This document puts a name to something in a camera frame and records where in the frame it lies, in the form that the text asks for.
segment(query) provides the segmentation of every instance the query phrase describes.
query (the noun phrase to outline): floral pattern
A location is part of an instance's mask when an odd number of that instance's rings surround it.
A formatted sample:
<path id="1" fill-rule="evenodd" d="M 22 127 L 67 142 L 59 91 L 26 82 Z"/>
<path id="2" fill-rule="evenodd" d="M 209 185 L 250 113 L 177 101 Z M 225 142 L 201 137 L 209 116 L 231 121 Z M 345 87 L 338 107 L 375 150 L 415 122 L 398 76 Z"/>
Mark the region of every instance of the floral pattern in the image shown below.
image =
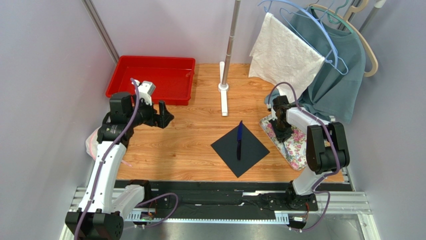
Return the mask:
<path id="1" fill-rule="evenodd" d="M 259 122 L 262 129 L 272 140 L 287 162 L 294 170 L 302 170 L 306 167 L 306 134 L 304 134 L 299 128 L 291 126 L 293 134 L 291 137 L 284 141 L 279 142 L 275 136 L 272 125 L 269 122 L 271 116 L 262 118 Z"/>

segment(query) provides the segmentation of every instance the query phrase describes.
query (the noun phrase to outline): gray wall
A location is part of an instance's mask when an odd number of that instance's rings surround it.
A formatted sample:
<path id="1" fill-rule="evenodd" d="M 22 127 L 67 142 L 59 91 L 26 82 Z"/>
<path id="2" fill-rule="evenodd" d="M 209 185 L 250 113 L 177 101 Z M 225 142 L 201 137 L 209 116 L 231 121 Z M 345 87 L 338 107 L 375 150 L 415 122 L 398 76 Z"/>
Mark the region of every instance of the gray wall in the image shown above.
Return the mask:
<path id="1" fill-rule="evenodd" d="M 388 0 L 364 30 L 379 71 L 363 80 L 346 126 L 349 170 L 383 240 L 425 238 L 426 17 L 417 11 L 425 7 Z"/>
<path id="2" fill-rule="evenodd" d="M 191 57 L 197 63 L 225 60 L 233 0 L 94 0 L 120 55 Z M 265 18 L 261 0 L 242 0 L 231 61 L 250 63 L 249 53 Z M 313 0 L 293 0 L 304 7 Z M 332 0 L 321 0 L 324 6 Z M 334 8 L 345 0 L 335 0 Z M 289 5 L 274 3 L 272 13 Z"/>
<path id="3" fill-rule="evenodd" d="M 0 235 L 57 240 L 114 70 L 79 0 L 0 6 Z"/>

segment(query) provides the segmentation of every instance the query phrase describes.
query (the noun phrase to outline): wooden table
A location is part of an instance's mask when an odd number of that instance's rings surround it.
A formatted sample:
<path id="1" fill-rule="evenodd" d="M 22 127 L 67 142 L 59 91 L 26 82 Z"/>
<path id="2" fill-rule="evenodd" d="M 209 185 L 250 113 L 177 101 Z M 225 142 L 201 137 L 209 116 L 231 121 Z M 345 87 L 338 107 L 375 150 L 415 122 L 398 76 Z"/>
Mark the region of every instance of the wooden table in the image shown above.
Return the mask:
<path id="1" fill-rule="evenodd" d="M 167 181 L 244 181 L 289 182 L 301 171 L 293 170 L 259 126 L 269 114 L 264 98 L 273 85 L 259 78 L 248 78 L 249 64 L 230 66 L 228 83 L 229 116 L 221 116 L 218 92 L 219 64 L 199 64 L 195 68 L 188 106 L 168 105 L 174 120 L 165 129 L 138 126 L 130 140 L 118 179 Z M 243 120 L 247 128 L 270 153 L 235 177 L 210 146 Z M 328 178 L 343 182 L 341 173 Z"/>

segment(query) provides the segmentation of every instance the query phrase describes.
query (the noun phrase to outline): beige hanger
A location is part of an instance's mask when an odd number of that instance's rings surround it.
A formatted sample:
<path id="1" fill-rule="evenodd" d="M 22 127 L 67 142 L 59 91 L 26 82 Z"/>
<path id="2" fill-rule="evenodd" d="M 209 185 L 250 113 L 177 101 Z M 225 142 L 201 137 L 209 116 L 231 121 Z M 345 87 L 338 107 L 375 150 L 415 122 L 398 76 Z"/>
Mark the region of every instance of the beige hanger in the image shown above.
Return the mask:
<path id="1" fill-rule="evenodd" d="M 361 10 L 363 10 L 365 7 L 366 7 L 366 5 L 368 4 L 368 0 L 364 0 L 364 1 L 362 1 L 362 3 L 361 3 L 361 5 L 360 6 L 358 6 L 358 7 L 354 7 L 354 6 L 351 6 L 350 8 L 349 8 L 349 10 L 347 11 L 347 13 L 345 14 L 345 17 L 347 18 L 347 19 L 345 19 L 345 18 L 343 18 L 343 17 L 341 17 L 340 15 L 338 15 L 337 14 L 337 16 L 339 17 L 339 18 L 341 18 L 341 19 L 343 19 L 351 28 L 352 28 L 352 30 L 356 33 L 356 34 L 358 34 L 358 37 L 359 37 L 359 40 L 361 40 L 361 43 L 362 43 L 362 46 L 364 47 L 364 50 L 365 50 L 365 53 L 367 54 L 367 56 L 368 56 L 368 58 L 370 59 L 370 61 L 371 61 L 371 65 L 372 65 L 372 67 L 371 67 L 371 70 L 370 71 L 366 71 L 366 72 L 364 72 L 364 77 L 371 77 L 371 76 L 373 76 L 374 74 L 376 74 L 377 73 L 377 70 L 379 69 L 379 63 L 377 62 L 377 58 L 376 58 L 376 56 L 374 55 L 374 53 L 373 53 L 373 50 L 372 50 L 372 48 L 370 47 L 370 45 L 369 45 L 369 43 L 366 41 L 366 39 L 364 38 L 364 36 L 358 31 L 358 29 L 356 29 L 349 21 L 348 21 L 348 18 L 349 18 L 349 16 L 351 15 L 350 13 L 358 13 L 359 11 L 361 11 Z M 313 4 L 313 5 L 311 5 L 311 6 L 313 6 L 313 7 L 317 7 L 317 8 L 319 8 L 319 9 L 323 9 L 323 10 L 327 10 L 328 8 L 327 7 L 325 7 L 325 6 L 321 6 L 321 5 L 317 5 L 317 4 Z M 332 14 L 335 14 L 335 12 L 333 11 L 333 10 L 331 10 L 331 9 L 329 9 L 328 10 L 330 13 L 332 13 Z"/>

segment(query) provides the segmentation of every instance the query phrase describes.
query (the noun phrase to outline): blue knife blade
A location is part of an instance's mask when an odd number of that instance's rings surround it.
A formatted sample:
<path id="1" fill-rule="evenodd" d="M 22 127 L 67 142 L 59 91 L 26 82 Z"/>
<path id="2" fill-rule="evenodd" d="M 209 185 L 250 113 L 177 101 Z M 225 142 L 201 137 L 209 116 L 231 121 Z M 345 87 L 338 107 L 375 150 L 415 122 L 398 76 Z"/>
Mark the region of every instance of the blue knife blade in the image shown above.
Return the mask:
<path id="1" fill-rule="evenodd" d="M 238 159 L 238 161 L 241 160 L 241 142 L 243 139 L 243 121 L 239 122 L 238 125 L 238 131 L 236 133 L 236 141 L 237 141 L 237 146 L 236 146 L 236 159 Z"/>

